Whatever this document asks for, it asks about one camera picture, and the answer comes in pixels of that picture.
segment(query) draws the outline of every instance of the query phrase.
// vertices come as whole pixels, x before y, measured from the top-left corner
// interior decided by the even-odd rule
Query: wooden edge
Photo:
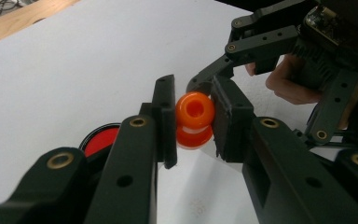
[[[0,40],[35,22],[73,5],[79,0],[39,0],[0,17]]]

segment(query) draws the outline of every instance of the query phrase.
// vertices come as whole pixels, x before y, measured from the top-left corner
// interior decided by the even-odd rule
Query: hand
[[[271,72],[266,80],[266,86],[274,91],[275,95],[294,105],[304,105],[318,103],[322,98],[322,92],[300,86],[293,81],[304,66],[304,61],[293,56],[285,55],[283,61]],[[255,74],[255,64],[248,63],[245,65],[250,76]],[[339,129],[345,129],[348,126],[348,118],[358,102],[358,83],[353,95],[345,108],[341,120],[338,124]]]

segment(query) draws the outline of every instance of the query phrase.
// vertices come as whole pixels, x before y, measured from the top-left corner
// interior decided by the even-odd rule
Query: white surface
[[[45,152],[137,114],[158,77],[175,74],[182,95],[245,14],[212,0],[82,0],[1,41],[0,202]],[[279,100],[266,75],[236,74],[257,115],[304,128],[309,106]],[[160,171],[158,223],[257,223],[241,172],[213,154],[213,144],[179,150],[178,165]]]

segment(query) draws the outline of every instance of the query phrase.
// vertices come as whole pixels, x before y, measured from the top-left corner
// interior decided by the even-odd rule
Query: orange object
[[[175,110],[176,140],[180,146],[196,149],[211,139],[214,106],[208,96],[200,92],[189,92],[179,99]]]

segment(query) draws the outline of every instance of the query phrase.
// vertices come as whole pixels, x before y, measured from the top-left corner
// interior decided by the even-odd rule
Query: wooden strip
[[[39,0],[0,17],[0,40],[43,20],[79,0]]]

